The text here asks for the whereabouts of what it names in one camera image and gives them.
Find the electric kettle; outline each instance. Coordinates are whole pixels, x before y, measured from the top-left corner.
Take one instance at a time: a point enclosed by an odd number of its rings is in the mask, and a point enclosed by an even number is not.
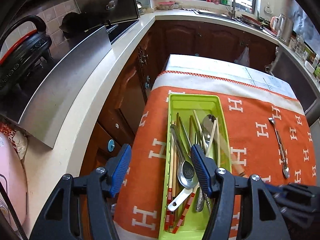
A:
[[[278,30],[279,30],[278,24],[279,24],[279,17],[273,16],[270,21],[270,27],[275,34],[278,34]]]
[[[289,46],[292,31],[293,31],[293,21],[287,18],[285,15],[280,14],[278,23],[278,35],[277,39]]]

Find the white kettle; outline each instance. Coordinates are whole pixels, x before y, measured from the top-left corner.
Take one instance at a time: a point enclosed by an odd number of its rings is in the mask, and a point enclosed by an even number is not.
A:
[[[285,15],[280,14],[278,22],[278,35],[277,39],[286,46],[289,46],[291,35],[293,31],[293,21]]]

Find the cabinet door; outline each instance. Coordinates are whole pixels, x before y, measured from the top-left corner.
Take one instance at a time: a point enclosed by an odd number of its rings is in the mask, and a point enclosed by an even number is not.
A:
[[[210,23],[200,23],[196,52],[201,57],[234,62],[243,33],[240,30]]]
[[[265,72],[265,66],[276,59],[276,44],[251,33],[245,33],[249,45],[250,67]]]
[[[170,54],[195,55],[199,25],[191,21],[163,21],[166,58]]]
[[[101,126],[121,146],[133,144],[145,107],[138,70],[136,49],[124,65],[98,117]]]
[[[121,147],[116,142],[114,150],[112,152],[108,151],[108,142],[111,139],[111,136],[96,123],[84,154],[80,176],[88,175],[94,169],[104,166],[111,157],[118,154]],[[84,239],[91,240],[87,198],[85,195],[80,197],[80,206]]]
[[[142,80],[144,83],[150,85],[149,90],[152,88],[162,69],[158,66],[158,52],[156,44],[156,33],[154,29],[151,28],[138,45],[139,62],[143,76]]]

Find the screw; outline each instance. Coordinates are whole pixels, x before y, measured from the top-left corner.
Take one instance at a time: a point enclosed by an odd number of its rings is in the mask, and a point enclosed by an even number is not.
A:
[[[251,179],[258,181],[260,179],[260,177],[257,174],[253,174],[253,175],[251,175]]]
[[[106,169],[104,168],[104,167],[98,167],[97,169],[96,169],[96,172],[97,173],[104,173],[106,171]]]
[[[287,209],[288,209],[287,207],[283,207],[283,208],[280,209],[280,212],[283,214],[284,212],[287,211]]]
[[[217,172],[223,175],[223,174],[226,174],[227,171],[224,168],[218,168]]]
[[[71,175],[70,174],[64,174],[63,176],[62,176],[62,179],[63,180],[69,180],[71,178]]]

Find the spoon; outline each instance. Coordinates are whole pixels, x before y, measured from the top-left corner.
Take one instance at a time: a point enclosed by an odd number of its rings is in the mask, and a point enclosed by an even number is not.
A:
[[[213,140],[213,134],[211,134],[211,133],[212,133],[212,130],[214,127],[215,120],[216,120],[216,118],[214,117],[214,115],[208,114],[204,117],[202,124],[201,124],[202,135],[203,135],[205,143],[207,145],[207,154],[209,154],[210,146],[211,146],[212,140]],[[203,210],[204,200],[206,200],[206,204],[208,206],[208,209],[209,209],[209,211],[211,211],[211,206],[210,206],[210,202],[208,200],[208,197],[205,194],[203,194],[202,189],[200,187],[199,188],[199,195],[198,195],[198,198],[196,201],[196,212],[201,212]]]
[[[209,154],[210,151],[210,142],[213,142],[213,135],[212,135],[212,129],[214,128],[214,121],[216,120],[215,116],[213,114],[208,114],[204,117],[202,124],[201,124],[201,129],[202,133],[204,136],[204,140],[207,145],[207,151],[205,152],[206,157]]]
[[[183,187],[187,189],[194,188],[198,184],[198,178],[195,173],[195,169],[192,166],[191,159],[188,156],[186,149],[183,145],[182,139],[178,133],[177,126],[175,124],[172,124],[170,126],[170,130],[179,155],[177,172],[178,180]]]
[[[284,147],[282,145],[279,132],[276,130],[276,120],[274,118],[271,118],[271,117],[268,120],[272,124],[273,128],[275,129],[276,137],[277,137],[278,144],[279,144],[279,150],[280,150],[280,153],[281,153],[281,158],[284,161],[283,166],[282,166],[282,171],[283,171],[284,176],[288,179],[290,177],[290,172],[289,172],[289,167],[288,167],[288,164],[287,164],[287,156],[286,156]]]

